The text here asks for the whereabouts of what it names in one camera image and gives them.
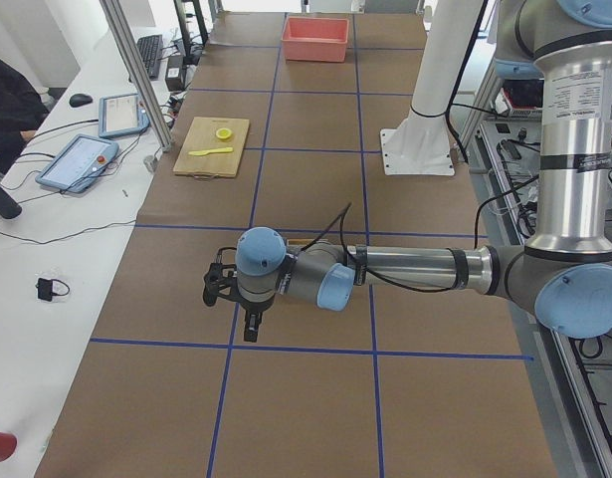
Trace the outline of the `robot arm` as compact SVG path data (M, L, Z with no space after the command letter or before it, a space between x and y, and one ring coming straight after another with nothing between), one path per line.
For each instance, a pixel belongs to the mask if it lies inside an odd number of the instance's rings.
M276 294L332 311L352 290L384 283L417 293L472 289L505 298L575 339L612 329L612 243L604 223L612 168L612 1L504 1L496 61L543 80L536 229L523 246L471 250L290 246L275 230L243 233L231 264L216 259L203 300L245 312L258 336Z

